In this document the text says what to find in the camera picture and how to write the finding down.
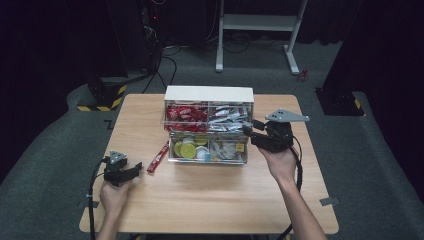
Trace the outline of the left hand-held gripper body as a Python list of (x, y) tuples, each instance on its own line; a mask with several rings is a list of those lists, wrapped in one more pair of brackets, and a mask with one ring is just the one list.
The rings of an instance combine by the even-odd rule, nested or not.
[(110, 151), (106, 158), (104, 169), (104, 180), (115, 187), (120, 187), (123, 183), (123, 173), (125, 172), (128, 159), (127, 155), (114, 150)]

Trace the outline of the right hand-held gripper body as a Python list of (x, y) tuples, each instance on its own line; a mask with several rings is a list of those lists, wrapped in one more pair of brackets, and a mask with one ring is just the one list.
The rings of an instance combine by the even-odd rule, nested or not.
[(310, 118), (285, 109), (278, 109), (265, 116), (265, 130), (255, 129), (250, 136), (251, 144), (272, 153), (283, 152), (293, 145), (292, 122), (308, 122)]

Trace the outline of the red stick packet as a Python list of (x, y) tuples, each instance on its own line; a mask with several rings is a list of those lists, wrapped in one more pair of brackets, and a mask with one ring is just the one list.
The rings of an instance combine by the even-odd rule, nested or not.
[(155, 158), (151, 161), (147, 168), (148, 173), (154, 173), (158, 165), (160, 164), (162, 158), (169, 150), (169, 142), (166, 142), (159, 153), (155, 156)]

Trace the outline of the pile of silver packets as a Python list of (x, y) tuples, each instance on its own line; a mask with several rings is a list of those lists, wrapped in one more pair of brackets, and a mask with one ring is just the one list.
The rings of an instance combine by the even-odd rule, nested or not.
[(209, 109), (209, 132), (240, 132), (250, 123), (251, 114), (248, 107), (225, 105)]

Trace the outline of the white drawer organizer case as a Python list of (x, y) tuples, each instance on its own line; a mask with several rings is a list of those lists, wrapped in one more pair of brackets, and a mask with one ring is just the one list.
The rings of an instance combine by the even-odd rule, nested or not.
[(167, 87), (166, 101), (223, 101), (254, 102), (253, 89), (249, 87), (177, 86)]

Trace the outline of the clear drawer with packets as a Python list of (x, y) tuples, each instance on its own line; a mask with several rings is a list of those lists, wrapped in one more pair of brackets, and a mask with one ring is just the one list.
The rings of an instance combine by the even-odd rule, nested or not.
[(163, 124), (169, 132), (237, 133), (251, 125), (253, 106), (250, 102), (168, 100)]

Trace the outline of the person's left hand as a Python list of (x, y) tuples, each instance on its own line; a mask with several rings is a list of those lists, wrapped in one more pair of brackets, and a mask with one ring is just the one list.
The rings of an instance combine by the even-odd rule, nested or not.
[(121, 186), (114, 186), (105, 181), (100, 191), (100, 200), (105, 209), (105, 215), (109, 218), (118, 218), (126, 205), (128, 191), (131, 182), (125, 182)]

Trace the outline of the person's right hand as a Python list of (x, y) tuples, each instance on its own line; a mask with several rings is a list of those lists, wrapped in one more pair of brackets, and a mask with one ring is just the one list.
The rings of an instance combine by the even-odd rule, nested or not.
[(265, 157), (270, 174), (280, 186), (295, 184), (296, 151), (288, 149), (283, 152), (271, 153), (259, 148), (259, 152)]

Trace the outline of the group of white creamer cups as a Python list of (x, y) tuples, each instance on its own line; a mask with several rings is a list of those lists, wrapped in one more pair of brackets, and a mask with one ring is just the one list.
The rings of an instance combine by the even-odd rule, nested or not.
[(236, 159), (236, 144), (220, 140), (209, 140), (195, 148), (195, 159), (207, 162), (231, 161)]

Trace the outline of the clear drawer with capsules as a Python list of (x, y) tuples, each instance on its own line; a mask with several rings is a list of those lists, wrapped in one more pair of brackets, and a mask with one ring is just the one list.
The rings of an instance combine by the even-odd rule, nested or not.
[(232, 133), (171, 132), (168, 159), (173, 162), (245, 164), (248, 138)]

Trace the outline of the pile of red packets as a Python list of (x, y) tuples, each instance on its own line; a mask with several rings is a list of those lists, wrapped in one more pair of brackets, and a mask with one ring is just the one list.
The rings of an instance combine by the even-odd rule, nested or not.
[(194, 105), (172, 105), (165, 110), (164, 128), (168, 131), (207, 131), (207, 108)]

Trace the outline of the black stand base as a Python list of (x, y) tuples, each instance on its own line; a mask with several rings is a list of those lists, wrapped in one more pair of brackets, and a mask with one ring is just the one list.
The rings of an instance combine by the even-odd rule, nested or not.
[(363, 116), (364, 111), (359, 100), (352, 94), (338, 95), (316, 88), (320, 106), (328, 116)]

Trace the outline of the black yellow striped base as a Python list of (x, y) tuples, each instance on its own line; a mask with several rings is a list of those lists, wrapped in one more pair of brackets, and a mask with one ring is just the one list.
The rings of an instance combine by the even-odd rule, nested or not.
[(101, 79), (90, 80), (77, 103), (80, 111), (114, 111), (122, 101), (127, 86), (124, 84), (105, 84)]

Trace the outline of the white metal stand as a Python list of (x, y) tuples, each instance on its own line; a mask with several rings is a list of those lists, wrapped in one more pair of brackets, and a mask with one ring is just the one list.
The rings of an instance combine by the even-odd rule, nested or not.
[(219, 28), (218, 46), (216, 53), (215, 70), (220, 73), (224, 69), (223, 38), (225, 30), (250, 30), (250, 31), (274, 31), (290, 32), (290, 40), (283, 46), (291, 73), (299, 75), (301, 71), (296, 63), (293, 48), (303, 20), (308, 0), (300, 0), (298, 13), (293, 16), (278, 15), (252, 15), (252, 14), (227, 14), (225, 12), (225, 0), (219, 5)]

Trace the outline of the dark equipment rack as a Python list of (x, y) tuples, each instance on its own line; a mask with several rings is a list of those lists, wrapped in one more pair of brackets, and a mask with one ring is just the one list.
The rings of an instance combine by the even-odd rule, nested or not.
[(155, 73), (160, 65), (163, 51), (163, 30), (159, 20), (159, 5), (155, 0), (138, 0), (139, 15), (144, 31), (144, 39), (149, 56), (151, 73)]

